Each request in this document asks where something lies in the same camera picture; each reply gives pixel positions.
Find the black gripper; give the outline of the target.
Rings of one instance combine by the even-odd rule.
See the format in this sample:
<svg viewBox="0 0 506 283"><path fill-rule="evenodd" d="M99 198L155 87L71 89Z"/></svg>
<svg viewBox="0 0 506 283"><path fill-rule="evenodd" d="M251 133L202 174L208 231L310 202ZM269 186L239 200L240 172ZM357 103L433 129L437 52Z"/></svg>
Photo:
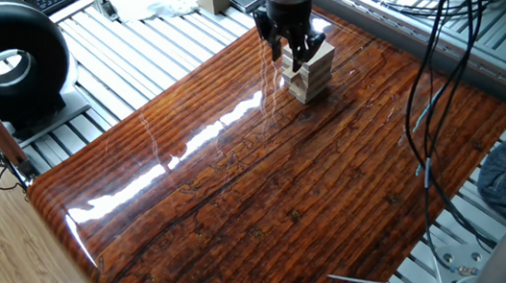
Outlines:
<svg viewBox="0 0 506 283"><path fill-rule="evenodd" d="M279 59L282 54L280 39L288 39L294 72L309 62L325 41L325 34L315 33L311 28L311 9L312 1L307 0L292 5L268 3L253 12L259 37L270 46L272 60Z"/></svg>

